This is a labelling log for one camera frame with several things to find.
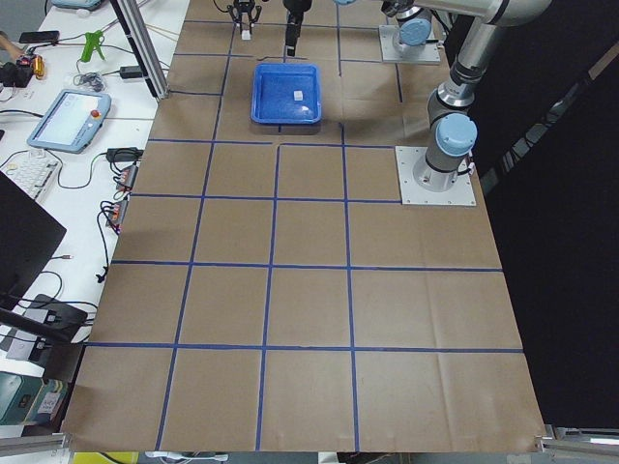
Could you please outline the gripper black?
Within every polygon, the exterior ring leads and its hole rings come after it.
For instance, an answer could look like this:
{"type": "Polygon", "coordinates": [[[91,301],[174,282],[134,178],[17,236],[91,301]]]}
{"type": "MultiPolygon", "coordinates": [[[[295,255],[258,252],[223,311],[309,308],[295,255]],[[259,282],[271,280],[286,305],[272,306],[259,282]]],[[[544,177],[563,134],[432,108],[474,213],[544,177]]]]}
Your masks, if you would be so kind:
{"type": "Polygon", "coordinates": [[[244,32],[244,20],[243,15],[248,16],[248,32],[250,35],[253,33],[254,16],[260,16],[262,7],[256,4],[255,0],[233,0],[231,4],[227,6],[227,11],[231,16],[237,16],[235,22],[239,30],[239,34],[244,32]]]}
{"type": "Polygon", "coordinates": [[[282,4],[289,12],[285,30],[285,51],[287,56],[294,56],[302,27],[300,15],[310,10],[311,0],[283,0],[282,4]]]}

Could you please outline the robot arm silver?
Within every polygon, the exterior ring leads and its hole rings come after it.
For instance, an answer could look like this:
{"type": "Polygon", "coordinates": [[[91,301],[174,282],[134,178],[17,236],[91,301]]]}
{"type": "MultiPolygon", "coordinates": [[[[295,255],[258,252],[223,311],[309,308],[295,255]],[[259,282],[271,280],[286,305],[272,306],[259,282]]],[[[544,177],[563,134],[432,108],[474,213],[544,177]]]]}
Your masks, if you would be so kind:
{"type": "Polygon", "coordinates": [[[450,189],[460,175],[458,167],[470,155],[478,130],[467,112],[475,88],[505,30],[532,21],[548,1],[384,1],[381,12],[399,22],[410,21],[423,10],[445,11],[474,18],[449,77],[430,94],[427,103],[431,140],[426,154],[413,167],[413,178],[433,192],[450,189]]]}
{"type": "MultiPolygon", "coordinates": [[[[254,24],[261,16],[262,6],[257,5],[255,1],[233,1],[224,9],[220,8],[217,2],[214,4],[222,13],[230,16],[232,22],[239,28],[241,38],[249,41],[254,24]]],[[[294,57],[304,16],[312,7],[312,1],[285,0],[282,4],[287,11],[284,51],[287,56],[294,57]]],[[[413,1],[383,1],[381,12],[397,21],[396,45],[417,46],[427,42],[432,31],[432,10],[415,7],[413,1]]]]}

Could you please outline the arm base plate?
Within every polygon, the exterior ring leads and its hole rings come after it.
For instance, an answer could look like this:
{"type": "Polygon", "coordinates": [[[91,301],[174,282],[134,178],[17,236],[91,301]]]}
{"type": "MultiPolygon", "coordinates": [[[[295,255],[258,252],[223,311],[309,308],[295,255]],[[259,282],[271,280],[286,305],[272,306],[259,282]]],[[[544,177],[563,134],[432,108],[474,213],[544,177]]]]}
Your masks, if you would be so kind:
{"type": "Polygon", "coordinates": [[[456,171],[442,173],[427,164],[426,151],[426,147],[395,148],[401,204],[475,207],[477,201],[466,159],[456,171]]]}
{"type": "Polygon", "coordinates": [[[378,35],[384,63],[438,66],[441,62],[433,33],[428,41],[418,45],[401,43],[396,25],[380,25],[378,35]]]}

